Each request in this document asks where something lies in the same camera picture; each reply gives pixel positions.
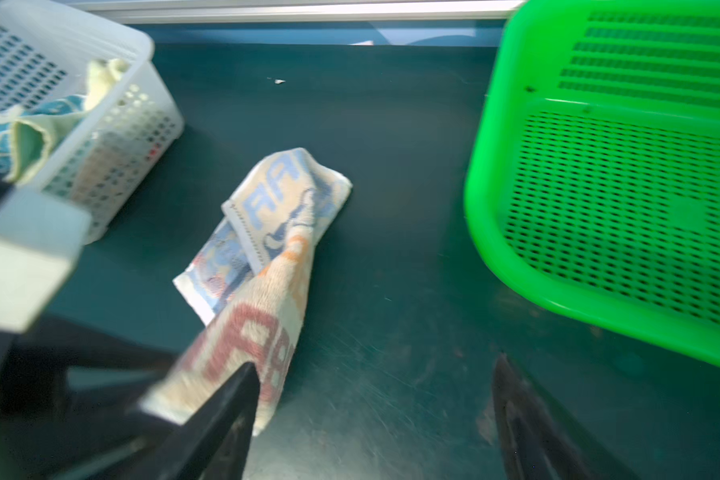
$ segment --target towel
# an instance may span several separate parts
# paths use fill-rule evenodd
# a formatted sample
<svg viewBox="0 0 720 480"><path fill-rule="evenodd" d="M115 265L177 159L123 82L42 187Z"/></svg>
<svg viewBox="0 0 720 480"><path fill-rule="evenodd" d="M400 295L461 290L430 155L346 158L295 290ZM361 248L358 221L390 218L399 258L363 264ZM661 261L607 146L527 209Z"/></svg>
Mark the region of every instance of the towel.
<svg viewBox="0 0 720 480"><path fill-rule="evenodd" d="M69 95L26 109L14 105L0 112L0 174L11 183L28 182L86 113L93 110L123 77L128 63L120 58L88 63L86 95Z"/></svg>
<svg viewBox="0 0 720 480"><path fill-rule="evenodd" d="M307 150L261 160L222 205L225 218L174 283L208 327L140 400L183 424L251 361L261 379L254 435L275 412L306 310L315 245L352 184Z"/></svg>

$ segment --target printed towel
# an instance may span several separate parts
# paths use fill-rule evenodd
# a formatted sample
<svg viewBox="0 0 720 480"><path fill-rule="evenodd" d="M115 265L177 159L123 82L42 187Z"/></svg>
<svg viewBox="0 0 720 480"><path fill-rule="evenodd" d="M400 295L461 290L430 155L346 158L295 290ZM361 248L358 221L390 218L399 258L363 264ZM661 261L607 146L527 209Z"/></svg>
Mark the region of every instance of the printed towel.
<svg viewBox="0 0 720 480"><path fill-rule="evenodd" d="M315 245L352 184L307 150L261 160L174 283L208 327L141 408L182 424L245 362L261 380L254 435L275 412L304 321Z"/></svg>

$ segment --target green plastic basket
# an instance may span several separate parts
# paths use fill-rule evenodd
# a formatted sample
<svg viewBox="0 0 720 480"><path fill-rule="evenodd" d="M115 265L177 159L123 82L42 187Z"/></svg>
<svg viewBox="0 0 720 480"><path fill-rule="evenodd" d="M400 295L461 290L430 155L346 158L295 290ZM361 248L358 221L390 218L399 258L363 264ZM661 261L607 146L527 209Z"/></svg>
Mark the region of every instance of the green plastic basket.
<svg viewBox="0 0 720 480"><path fill-rule="evenodd" d="M720 366L720 0L530 0L465 209L529 300Z"/></svg>

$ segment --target white plastic basket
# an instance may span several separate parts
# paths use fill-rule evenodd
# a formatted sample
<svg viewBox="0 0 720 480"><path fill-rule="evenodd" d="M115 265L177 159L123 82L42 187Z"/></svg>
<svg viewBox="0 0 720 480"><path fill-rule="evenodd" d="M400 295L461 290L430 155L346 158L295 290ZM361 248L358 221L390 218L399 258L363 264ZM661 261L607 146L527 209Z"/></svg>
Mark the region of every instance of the white plastic basket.
<svg viewBox="0 0 720 480"><path fill-rule="evenodd" d="M93 215L89 242L101 238L182 132L182 117L152 65L153 51L148 35L67 5L0 2L0 111L84 94L91 60L130 64L26 185L85 206Z"/></svg>

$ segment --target dark green surface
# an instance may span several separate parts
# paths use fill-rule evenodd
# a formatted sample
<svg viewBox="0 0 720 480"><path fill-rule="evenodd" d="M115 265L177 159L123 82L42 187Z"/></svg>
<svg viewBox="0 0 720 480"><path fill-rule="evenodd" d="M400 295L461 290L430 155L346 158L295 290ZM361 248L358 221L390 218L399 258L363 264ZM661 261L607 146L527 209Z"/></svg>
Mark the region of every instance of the dark green surface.
<svg viewBox="0 0 720 480"><path fill-rule="evenodd" d="M305 147L355 189L248 478L504 478L478 430L501 350L643 478L720 478L719 369L533 306L475 252L461 195L494 54L157 45L186 131L50 309L181 350L201 324L171 279L255 162Z"/></svg>

